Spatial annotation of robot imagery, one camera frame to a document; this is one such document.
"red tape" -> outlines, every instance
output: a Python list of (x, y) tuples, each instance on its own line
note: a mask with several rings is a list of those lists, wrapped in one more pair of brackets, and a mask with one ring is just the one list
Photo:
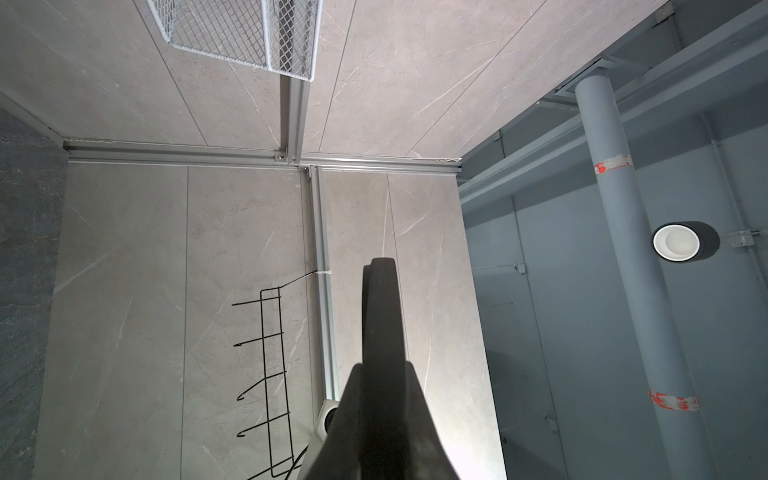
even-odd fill
[(681, 397), (664, 395), (663, 393), (656, 392), (653, 389), (648, 391), (648, 395), (650, 395), (650, 399), (652, 399), (654, 403), (660, 406), (662, 409), (680, 410), (682, 412), (696, 412), (701, 408), (699, 397), (695, 396)]
[(609, 158), (604, 162), (600, 162), (594, 166), (594, 174), (604, 174), (607, 171), (616, 170), (617, 168), (622, 167), (634, 167), (632, 164), (632, 157), (622, 154), (613, 158)]

